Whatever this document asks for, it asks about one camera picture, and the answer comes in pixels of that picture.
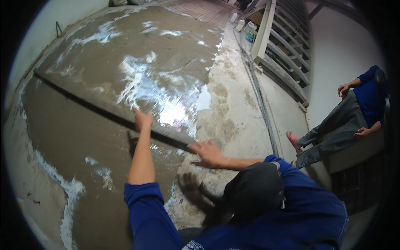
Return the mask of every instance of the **plastic bottle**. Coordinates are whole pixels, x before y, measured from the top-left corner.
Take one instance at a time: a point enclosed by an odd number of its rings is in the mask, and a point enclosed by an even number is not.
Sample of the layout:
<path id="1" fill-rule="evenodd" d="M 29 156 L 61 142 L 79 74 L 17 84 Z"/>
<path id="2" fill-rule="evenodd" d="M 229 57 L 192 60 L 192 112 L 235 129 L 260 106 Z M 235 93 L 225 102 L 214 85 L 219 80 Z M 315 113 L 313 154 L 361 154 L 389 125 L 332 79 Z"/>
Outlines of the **plastic bottle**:
<path id="1" fill-rule="evenodd" d="M 239 24 L 235 28 L 236 32 L 240 32 L 240 30 L 243 28 L 243 26 L 244 26 L 244 20 L 240 20 Z"/>
<path id="2" fill-rule="evenodd" d="M 238 17 L 238 14 L 237 14 L 237 13 L 233 13 L 233 15 L 232 15 L 232 17 L 230 18 L 229 21 L 230 21 L 231 23 L 234 23 L 237 17 Z"/>

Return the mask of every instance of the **worker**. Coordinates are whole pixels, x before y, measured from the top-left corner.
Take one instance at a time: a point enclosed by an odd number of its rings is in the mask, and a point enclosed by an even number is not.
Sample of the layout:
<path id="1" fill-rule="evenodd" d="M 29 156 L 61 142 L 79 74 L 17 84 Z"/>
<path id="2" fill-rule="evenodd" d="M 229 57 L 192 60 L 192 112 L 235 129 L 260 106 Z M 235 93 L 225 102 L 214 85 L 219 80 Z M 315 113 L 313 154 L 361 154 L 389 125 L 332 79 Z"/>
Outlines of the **worker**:
<path id="1" fill-rule="evenodd" d="M 348 84 L 340 85 L 338 95 L 342 101 L 329 113 L 320 125 L 300 139 L 291 131 L 286 133 L 294 146 L 298 169 L 319 162 L 332 154 L 353 145 L 357 140 L 379 131 L 383 127 L 385 98 L 389 87 L 384 72 L 372 66 L 367 72 Z M 339 128 L 332 136 L 312 148 L 302 151 L 326 134 Z"/>
<path id="2" fill-rule="evenodd" d="M 228 224 L 210 228 L 200 236 L 184 243 L 165 211 L 160 187 L 156 182 L 156 173 L 150 151 L 150 127 L 153 122 L 150 113 L 134 110 L 135 124 L 140 132 L 132 164 L 125 184 L 124 200 L 130 215 L 134 248 L 145 249 L 339 249 L 346 231 L 348 216 L 345 205 L 334 194 L 325 191 L 308 176 L 294 168 L 283 159 L 270 155 L 265 159 L 233 159 L 222 156 L 219 148 L 212 142 L 197 143 L 190 148 L 202 159 L 204 166 L 240 171 L 239 174 L 252 172 L 259 166 L 269 168 L 265 171 L 265 182 L 276 182 L 271 190 L 263 188 L 266 196 L 272 200 L 262 206 L 266 210 L 255 218 L 237 218 Z M 253 190 L 260 195 L 252 180 L 232 184 L 234 193 L 240 190 Z M 250 211 L 244 202 L 256 204 L 244 195 L 236 196 L 239 214 Z"/>

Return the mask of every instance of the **gray pants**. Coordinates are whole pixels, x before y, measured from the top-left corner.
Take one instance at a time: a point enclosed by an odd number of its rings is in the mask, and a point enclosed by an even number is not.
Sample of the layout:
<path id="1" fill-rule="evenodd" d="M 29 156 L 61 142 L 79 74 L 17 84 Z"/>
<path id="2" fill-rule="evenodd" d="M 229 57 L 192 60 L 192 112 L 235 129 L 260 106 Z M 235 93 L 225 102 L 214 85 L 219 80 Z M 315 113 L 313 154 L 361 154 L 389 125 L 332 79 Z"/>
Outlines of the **gray pants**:
<path id="1" fill-rule="evenodd" d="M 297 154 L 297 168 L 300 169 L 312 163 L 319 162 L 322 158 L 326 158 L 351 146 L 356 142 L 354 133 L 362 127 L 368 128 L 356 95 L 352 90 L 349 90 L 346 98 L 330 112 L 320 125 L 299 139 L 299 144 L 305 147 L 339 127 L 341 128 L 325 141 Z"/>

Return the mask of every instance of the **black cap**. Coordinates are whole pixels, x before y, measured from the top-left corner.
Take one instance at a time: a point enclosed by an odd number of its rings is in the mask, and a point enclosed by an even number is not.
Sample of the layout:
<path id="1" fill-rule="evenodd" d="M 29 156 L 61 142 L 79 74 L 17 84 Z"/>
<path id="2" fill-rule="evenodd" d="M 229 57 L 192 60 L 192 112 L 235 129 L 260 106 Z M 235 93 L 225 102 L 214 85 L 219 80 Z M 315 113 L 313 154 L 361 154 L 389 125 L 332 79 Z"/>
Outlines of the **black cap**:
<path id="1" fill-rule="evenodd" d="M 284 183 L 278 166 L 259 162 L 244 168 L 226 186 L 223 199 L 234 212 L 231 222 L 250 221 L 280 209 Z"/>

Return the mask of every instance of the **pink sandal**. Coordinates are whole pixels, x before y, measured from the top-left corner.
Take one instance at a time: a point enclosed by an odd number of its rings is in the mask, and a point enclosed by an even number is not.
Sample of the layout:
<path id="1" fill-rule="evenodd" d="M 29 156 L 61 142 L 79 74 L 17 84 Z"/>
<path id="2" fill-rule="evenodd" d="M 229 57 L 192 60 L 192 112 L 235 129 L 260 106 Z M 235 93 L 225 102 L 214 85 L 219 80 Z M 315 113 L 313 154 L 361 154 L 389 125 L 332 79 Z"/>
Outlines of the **pink sandal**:
<path id="1" fill-rule="evenodd" d="M 298 145 L 298 138 L 297 136 L 295 136 L 292 132 L 287 131 L 286 132 L 286 136 L 288 137 L 290 143 L 293 145 L 294 149 L 296 150 L 296 152 L 300 151 L 300 147 Z"/>

